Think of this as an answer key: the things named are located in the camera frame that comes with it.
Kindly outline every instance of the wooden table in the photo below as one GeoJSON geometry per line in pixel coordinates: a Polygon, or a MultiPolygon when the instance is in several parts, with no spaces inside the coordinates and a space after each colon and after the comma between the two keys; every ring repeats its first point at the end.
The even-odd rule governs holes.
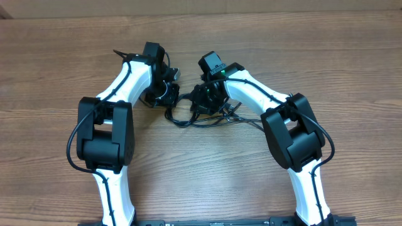
{"type": "MultiPolygon", "coordinates": [[[[274,90],[306,95],[337,148],[322,168],[332,213],[401,224],[402,12],[370,11],[0,21],[0,225],[102,218],[93,177],[70,167],[65,145],[81,97],[120,72],[112,49],[141,53],[146,41],[181,69],[181,93],[201,83],[197,62],[215,50],[274,90]]],[[[293,214],[288,173],[262,132],[179,129],[163,112],[133,110],[129,187],[139,219],[293,214]]],[[[175,112],[186,119],[189,103],[175,112]]],[[[245,107],[239,114],[258,118],[245,107]]]]}

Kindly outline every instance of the robotic arm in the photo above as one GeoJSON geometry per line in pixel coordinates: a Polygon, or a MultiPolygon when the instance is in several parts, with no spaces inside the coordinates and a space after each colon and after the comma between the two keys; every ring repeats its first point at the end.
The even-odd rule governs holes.
{"type": "Polygon", "coordinates": [[[238,63],[229,66],[222,63],[213,51],[203,56],[198,64],[205,83],[194,88],[190,98],[192,109],[212,115],[219,111],[226,98],[231,98],[261,116],[269,150],[290,175],[299,222],[318,225],[323,219],[333,219],[324,199],[319,168],[315,170],[315,186],[323,219],[311,176],[312,169],[321,162],[321,148],[325,145],[323,134],[310,121],[289,110],[293,107],[317,122],[307,99],[302,94],[288,96],[269,89],[238,63]],[[297,121],[298,125],[288,130],[285,124],[290,121],[297,121]]]}
{"type": "Polygon", "coordinates": [[[165,65],[165,50],[159,44],[146,43],[142,55],[116,53],[124,61],[115,81],[96,98],[84,97],[79,103],[79,122],[96,108],[77,131],[77,155],[85,160],[88,169],[95,171],[104,210],[102,222],[92,225],[133,223],[135,210],[127,176],[127,165],[134,153],[132,106],[145,92],[149,104],[171,107],[179,89],[172,82],[179,78],[180,71],[165,65]],[[115,94],[96,107],[112,92],[115,94]],[[112,124],[112,131],[96,130],[94,124],[112,124]]]}

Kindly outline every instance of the black cable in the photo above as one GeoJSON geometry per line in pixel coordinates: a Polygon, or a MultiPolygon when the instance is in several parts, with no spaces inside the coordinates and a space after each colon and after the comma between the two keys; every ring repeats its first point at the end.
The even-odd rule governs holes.
{"type": "Polygon", "coordinates": [[[106,101],[109,100],[113,95],[115,95],[116,92],[121,88],[121,86],[125,83],[125,81],[126,81],[127,78],[129,77],[129,75],[131,74],[131,65],[130,65],[130,62],[126,61],[126,57],[124,56],[124,55],[127,55],[127,54],[126,54],[126,53],[121,53],[121,52],[116,51],[116,50],[113,50],[113,51],[114,51],[115,53],[117,53],[120,57],[122,57],[122,58],[124,59],[124,62],[127,63],[127,65],[128,65],[127,74],[126,74],[126,76],[121,80],[121,82],[119,83],[119,85],[117,85],[116,88],[114,88],[114,89],[112,90],[112,92],[111,92],[107,97],[105,97],[105,98],[102,99],[98,104],[96,104],[95,107],[94,107],[93,109],[91,109],[91,110],[81,119],[81,121],[75,126],[75,128],[73,129],[73,131],[72,131],[72,133],[71,133],[71,135],[70,135],[70,138],[68,139],[68,142],[67,142],[66,154],[67,154],[67,160],[68,160],[68,162],[70,163],[70,165],[71,165],[74,169],[76,169],[76,170],[78,170],[78,171],[81,171],[81,172],[84,172],[84,173],[93,173],[93,174],[95,174],[95,175],[98,175],[100,178],[102,178],[103,183],[105,184],[105,187],[106,187],[106,197],[107,197],[107,205],[109,206],[109,215],[110,215],[111,218],[112,218],[113,226],[116,226],[116,220],[115,220],[115,218],[114,218],[114,214],[113,214],[113,210],[112,210],[111,194],[110,194],[110,191],[109,191],[109,186],[108,186],[108,184],[107,184],[107,179],[106,179],[106,177],[105,177],[102,173],[100,173],[100,172],[98,172],[98,171],[96,171],[96,170],[84,169],[84,168],[81,168],[81,167],[77,166],[77,165],[72,161],[71,155],[70,155],[71,144],[72,144],[72,142],[73,142],[74,136],[75,136],[75,134],[77,133],[78,129],[81,127],[81,125],[84,123],[84,121],[85,121],[91,114],[93,114],[94,111],[95,111],[99,106],[101,106],[104,102],[106,102],[106,101]]]}
{"type": "Polygon", "coordinates": [[[168,59],[168,68],[166,69],[166,72],[169,72],[169,71],[170,71],[170,57],[169,57],[169,54],[168,54],[167,51],[165,52],[165,55],[166,55],[166,57],[167,57],[167,59],[168,59]]]}
{"type": "MultiPolygon", "coordinates": [[[[238,110],[238,108],[241,106],[241,102],[239,102],[235,107],[233,107],[233,109],[232,110],[230,110],[229,108],[227,108],[226,107],[226,105],[225,105],[225,109],[227,109],[227,114],[226,114],[226,116],[236,116],[237,117],[237,115],[234,113],[236,110],[238,110]]],[[[218,124],[220,121],[222,121],[223,119],[219,119],[219,120],[217,120],[216,122],[214,122],[213,123],[213,125],[214,124],[218,124]]]]}
{"type": "Polygon", "coordinates": [[[141,101],[141,103],[143,103],[146,107],[153,108],[153,106],[150,105],[150,104],[148,104],[147,102],[145,102],[145,101],[141,98],[141,96],[138,97],[138,100],[141,101]]]}
{"type": "MultiPolygon", "coordinates": [[[[181,95],[178,96],[177,101],[175,103],[177,104],[182,99],[189,99],[189,98],[190,98],[190,94],[181,94],[181,95]]],[[[220,109],[222,109],[225,106],[225,104],[226,104],[226,102],[228,100],[229,99],[227,98],[224,101],[224,104],[222,105],[222,107],[220,109]]],[[[235,107],[231,111],[231,114],[233,114],[234,111],[237,108],[238,107],[235,107]]],[[[222,116],[222,117],[209,117],[209,118],[206,118],[206,119],[197,120],[199,116],[200,116],[200,114],[198,114],[196,112],[193,112],[193,115],[192,115],[190,120],[188,120],[188,121],[179,121],[179,120],[176,120],[176,119],[173,118],[172,108],[167,108],[166,111],[165,111],[165,118],[168,119],[169,121],[171,121],[172,123],[174,123],[176,126],[181,127],[181,128],[186,128],[188,126],[197,127],[197,128],[209,128],[209,127],[217,127],[217,126],[226,126],[228,124],[237,124],[237,123],[240,123],[240,122],[248,122],[251,125],[253,125],[254,127],[258,128],[259,130],[264,131],[264,129],[261,126],[259,126],[258,124],[255,123],[255,122],[261,122],[261,120],[259,120],[259,119],[246,119],[244,117],[238,117],[238,116],[222,116]],[[217,122],[220,122],[222,119],[230,119],[230,118],[236,119],[236,120],[235,121],[229,121],[229,122],[226,122],[226,123],[221,123],[221,124],[217,123],[217,122]],[[207,124],[207,125],[199,125],[199,124],[197,124],[199,122],[205,122],[205,121],[211,121],[211,120],[216,120],[216,122],[214,122],[213,124],[207,124]]]]}

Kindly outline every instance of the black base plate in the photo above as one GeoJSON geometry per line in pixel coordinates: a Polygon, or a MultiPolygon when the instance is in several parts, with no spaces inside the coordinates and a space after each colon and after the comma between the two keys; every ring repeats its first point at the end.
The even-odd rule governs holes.
{"type": "MultiPolygon", "coordinates": [[[[306,226],[298,217],[270,217],[262,220],[214,220],[214,221],[177,221],[140,220],[136,226],[306,226]]],[[[355,217],[329,215],[325,226],[357,226],[355,217]]]]}

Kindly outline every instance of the black joint housing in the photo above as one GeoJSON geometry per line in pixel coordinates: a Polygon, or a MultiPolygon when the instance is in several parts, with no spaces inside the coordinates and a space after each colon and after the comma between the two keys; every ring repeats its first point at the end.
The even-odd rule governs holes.
{"type": "Polygon", "coordinates": [[[198,61],[198,65],[203,71],[201,79],[208,82],[208,85],[196,85],[194,87],[190,94],[190,100],[193,102],[190,110],[199,114],[213,115],[222,108],[226,98],[229,97],[226,93],[224,81],[213,81],[225,79],[240,70],[244,70],[244,67],[238,63],[226,66],[214,51],[204,55],[198,61]]]}
{"type": "Polygon", "coordinates": [[[177,68],[168,68],[163,61],[165,49],[159,43],[146,42],[142,55],[129,53],[125,61],[143,62],[151,67],[151,85],[144,91],[151,106],[175,107],[179,85],[173,83],[177,68]]]}
{"type": "MultiPolygon", "coordinates": [[[[97,98],[83,97],[79,103],[78,122],[100,102],[97,98]]],[[[107,169],[120,173],[134,154],[134,126],[131,103],[104,102],[83,122],[77,131],[77,156],[85,160],[90,170],[107,169]],[[112,120],[112,131],[101,131],[94,124],[112,120]]]]}
{"type": "Polygon", "coordinates": [[[284,169],[301,172],[303,166],[321,158],[325,139],[314,124],[292,112],[290,107],[317,122],[307,98],[302,94],[288,97],[285,105],[267,109],[261,120],[269,150],[276,162],[284,169]],[[297,126],[288,130],[285,125],[287,119],[298,121],[297,126]]]}

